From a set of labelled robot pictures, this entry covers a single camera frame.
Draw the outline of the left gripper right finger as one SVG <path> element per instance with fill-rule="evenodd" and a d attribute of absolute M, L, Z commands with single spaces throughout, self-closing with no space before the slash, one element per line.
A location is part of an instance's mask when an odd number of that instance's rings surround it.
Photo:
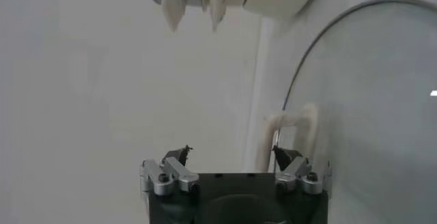
<path fill-rule="evenodd" d="M 285 192 L 292 192 L 299 186 L 308 195 L 332 194 L 332 165 L 326 162 L 321 172 L 313 170 L 312 163 L 297 150 L 272 147 L 279 171 L 275 173 L 275 182 Z"/>

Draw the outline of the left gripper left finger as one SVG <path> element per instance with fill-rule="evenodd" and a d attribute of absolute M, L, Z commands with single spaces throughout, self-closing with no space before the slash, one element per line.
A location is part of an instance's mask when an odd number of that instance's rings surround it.
<path fill-rule="evenodd" d="M 171 195 L 178 189 L 185 193 L 193 191 L 199 182 L 199 174 L 186 168 L 188 154 L 192 148 L 168 151 L 160 163 L 153 159 L 144 160 L 139 169 L 140 192 L 157 196 Z"/>

